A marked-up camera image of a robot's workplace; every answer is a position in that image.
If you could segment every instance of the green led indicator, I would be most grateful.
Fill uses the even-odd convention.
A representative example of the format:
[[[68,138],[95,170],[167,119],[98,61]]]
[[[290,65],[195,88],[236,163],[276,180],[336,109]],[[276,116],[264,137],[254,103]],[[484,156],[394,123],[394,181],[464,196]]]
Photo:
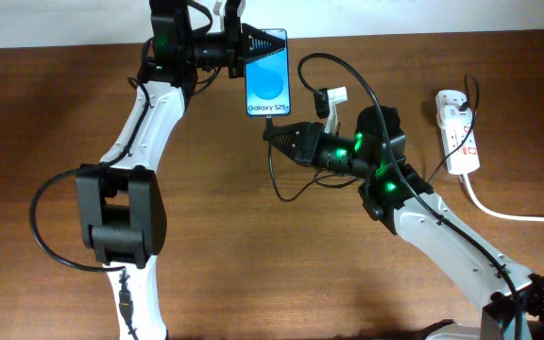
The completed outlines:
[[[358,152],[358,149],[360,149],[360,146],[363,144],[363,134],[358,132],[356,133],[356,144],[354,145],[354,151]]]

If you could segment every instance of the wooden table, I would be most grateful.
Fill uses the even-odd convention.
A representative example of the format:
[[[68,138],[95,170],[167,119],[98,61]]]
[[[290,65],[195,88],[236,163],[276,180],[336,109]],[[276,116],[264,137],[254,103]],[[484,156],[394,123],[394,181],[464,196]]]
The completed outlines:
[[[476,131],[479,198],[500,212],[544,215],[544,31],[290,41],[293,111],[278,124],[314,121],[312,95],[295,67],[311,52],[358,69],[382,104],[399,109],[406,155],[428,177],[442,156],[434,95],[482,85]],[[126,76],[139,45],[0,50],[0,339],[114,339],[104,275],[47,258],[28,228],[28,201],[50,176],[97,162],[134,102]],[[340,67],[314,60],[318,87],[348,87],[344,134],[371,103]],[[444,318],[478,325],[465,296],[416,248],[370,220],[352,186],[312,188],[278,201],[268,175],[264,121],[247,118],[243,80],[221,76],[191,103],[159,167],[168,216],[158,268],[163,319],[180,338],[329,338],[419,329]],[[281,156],[281,190],[312,176]],[[477,210],[443,169],[436,191],[491,244],[544,274],[544,224]],[[40,206],[43,238],[94,264],[81,243],[75,184]]]

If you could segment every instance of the black connector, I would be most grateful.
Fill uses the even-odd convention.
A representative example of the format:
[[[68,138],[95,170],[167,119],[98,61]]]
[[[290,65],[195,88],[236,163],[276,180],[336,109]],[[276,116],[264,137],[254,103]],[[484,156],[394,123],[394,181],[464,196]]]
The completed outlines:
[[[131,293],[128,290],[128,280],[129,275],[126,270],[124,270],[119,279],[121,283],[121,290],[119,291],[119,313],[125,320],[125,324],[129,329],[128,334],[133,336],[134,340],[138,340],[138,335],[136,334],[137,329],[131,327],[131,317],[133,316],[133,302],[131,301]]]
[[[329,117],[331,109],[329,108],[329,96],[327,95],[327,89],[319,89],[319,92],[314,93],[314,106],[316,107],[316,115],[320,119]]]

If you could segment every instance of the white cable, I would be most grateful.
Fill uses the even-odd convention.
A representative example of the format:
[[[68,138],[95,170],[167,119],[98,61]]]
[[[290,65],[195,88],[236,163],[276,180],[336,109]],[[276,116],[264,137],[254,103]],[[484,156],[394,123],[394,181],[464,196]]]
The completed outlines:
[[[463,182],[465,183],[465,186],[467,188],[467,193],[469,194],[469,197],[473,201],[473,204],[476,205],[476,207],[480,208],[481,211],[495,217],[504,218],[508,220],[514,220],[514,221],[526,221],[526,222],[544,222],[544,217],[534,217],[534,216],[517,216],[517,215],[510,215],[500,212],[493,212],[487,207],[484,206],[479,200],[478,197],[476,197],[475,194],[473,194],[473,188],[471,188],[471,183],[469,182],[468,174],[461,175],[461,178],[463,179]]]

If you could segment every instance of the power socket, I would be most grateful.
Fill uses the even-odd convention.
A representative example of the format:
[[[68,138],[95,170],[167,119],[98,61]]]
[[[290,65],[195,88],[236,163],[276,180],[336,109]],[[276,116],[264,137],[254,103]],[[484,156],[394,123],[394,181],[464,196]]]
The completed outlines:
[[[452,150],[459,146],[471,128],[471,109],[460,111],[461,106],[467,101],[466,96],[455,90],[440,91],[435,97],[437,115],[435,116],[442,131],[442,144],[444,155],[448,156]],[[480,167],[478,147],[473,136],[469,133],[466,142],[446,161],[449,174],[464,175],[477,170]]]

